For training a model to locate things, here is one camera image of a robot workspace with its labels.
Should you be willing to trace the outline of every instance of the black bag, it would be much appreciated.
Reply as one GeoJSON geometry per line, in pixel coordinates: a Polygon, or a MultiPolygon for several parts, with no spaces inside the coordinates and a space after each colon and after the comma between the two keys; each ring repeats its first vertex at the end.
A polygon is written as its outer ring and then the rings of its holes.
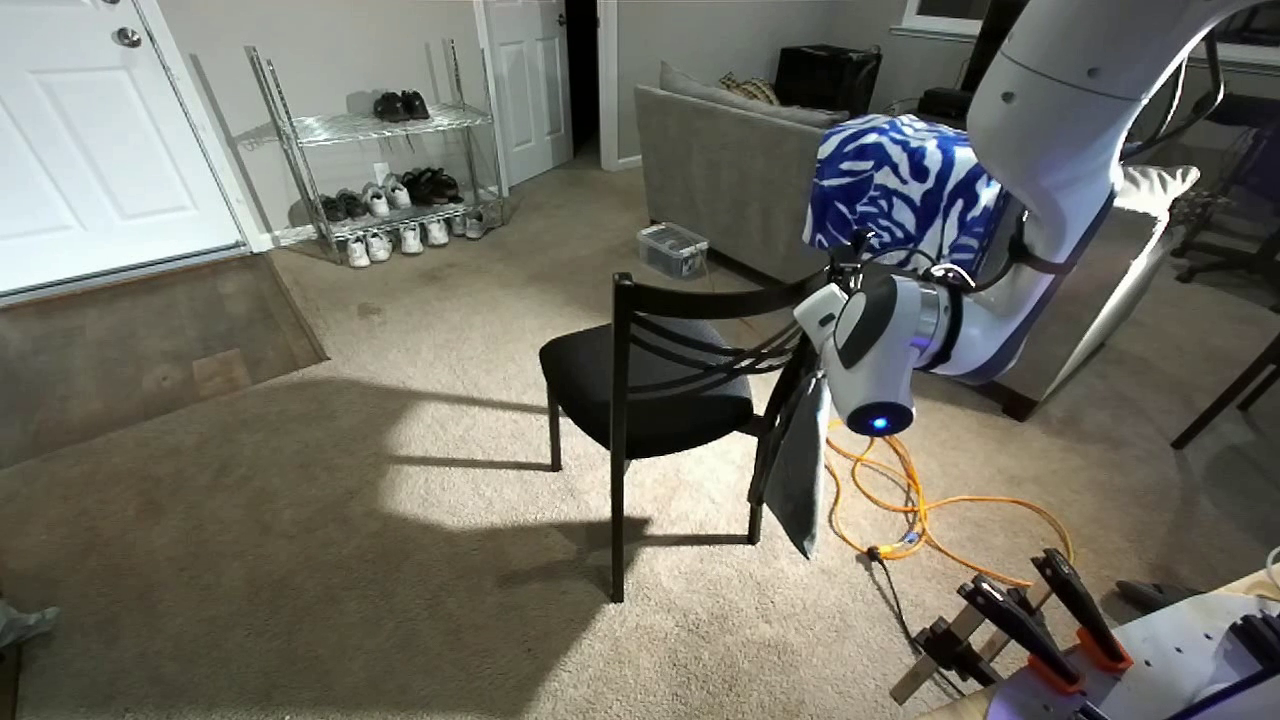
{"type": "Polygon", "coordinates": [[[874,47],[794,43],[781,53],[772,91],[781,105],[868,111],[874,75],[874,47]]]}

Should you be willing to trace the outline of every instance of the blue and white cloth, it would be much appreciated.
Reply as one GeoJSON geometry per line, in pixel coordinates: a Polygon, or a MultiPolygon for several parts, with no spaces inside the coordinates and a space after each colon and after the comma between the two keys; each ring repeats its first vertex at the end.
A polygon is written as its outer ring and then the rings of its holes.
{"type": "Polygon", "coordinates": [[[1000,185],[962,130],[918,114],[857,114],[816,152],[805,244],[847,250],[860,232],[874,263],[976,270],[994,222],[1000,185]]]}

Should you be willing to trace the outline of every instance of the gray couch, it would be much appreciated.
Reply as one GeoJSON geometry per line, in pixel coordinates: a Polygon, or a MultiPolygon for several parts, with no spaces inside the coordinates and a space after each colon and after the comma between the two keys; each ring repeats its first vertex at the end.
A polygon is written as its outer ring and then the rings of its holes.
{"type": "Polygon", "coordinates": [[[805,208],[825,118],[718,87],[635,87],[649,216],[690,226],[711,250],[772,279],[825,263],[805,208]]]}

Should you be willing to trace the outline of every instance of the white door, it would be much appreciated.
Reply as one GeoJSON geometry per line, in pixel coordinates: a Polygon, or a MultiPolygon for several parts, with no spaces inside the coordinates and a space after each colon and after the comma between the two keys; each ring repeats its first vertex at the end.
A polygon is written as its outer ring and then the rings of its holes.
{"type": "Polygon", "coordinates": [[[562,0],[485,0],[508,185],[573,157],[562,0]]]}
{"type": "Polygon", "coordinates": [[[0,290],[228,244],[133,0],[0,0],[0,290]]]}

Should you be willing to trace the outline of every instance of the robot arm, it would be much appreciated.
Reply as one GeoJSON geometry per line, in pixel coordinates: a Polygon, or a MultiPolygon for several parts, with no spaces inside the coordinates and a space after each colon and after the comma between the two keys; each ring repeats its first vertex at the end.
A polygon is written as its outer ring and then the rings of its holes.
{"type": "Polygon", "coordinates": [[[860,289],[826,285],[794,308],[853,432],[908,427],[917,366],[986,379],[1014,358],[1122,185],[1118,148],[1130,118],[1218,18],[1251,4],[1259,0],[1023,7],[969,111],[981,165],[1023,208],[1019,260],[984,290],[882,270],[860,289]]]}

